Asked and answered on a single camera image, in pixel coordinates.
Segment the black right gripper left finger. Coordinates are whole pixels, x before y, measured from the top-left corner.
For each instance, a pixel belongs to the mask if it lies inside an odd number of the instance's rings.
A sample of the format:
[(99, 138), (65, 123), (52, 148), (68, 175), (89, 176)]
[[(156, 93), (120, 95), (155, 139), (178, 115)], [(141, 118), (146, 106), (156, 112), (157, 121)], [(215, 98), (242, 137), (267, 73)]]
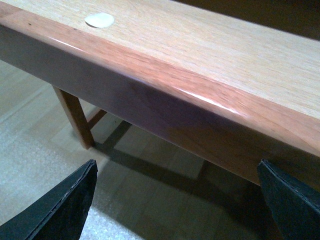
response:
[(78, 240), (97, 183), (91, 159), (0, 227), (2, 240)]

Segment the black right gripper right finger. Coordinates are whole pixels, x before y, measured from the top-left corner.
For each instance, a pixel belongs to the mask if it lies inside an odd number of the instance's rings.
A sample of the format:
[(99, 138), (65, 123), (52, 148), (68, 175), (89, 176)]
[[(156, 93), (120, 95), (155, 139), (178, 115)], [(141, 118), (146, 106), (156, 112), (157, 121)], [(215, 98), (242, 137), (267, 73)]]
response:
[(320, 238), (320, 193), (263, 159), (257, 166), (264, 200), (285, 240)]

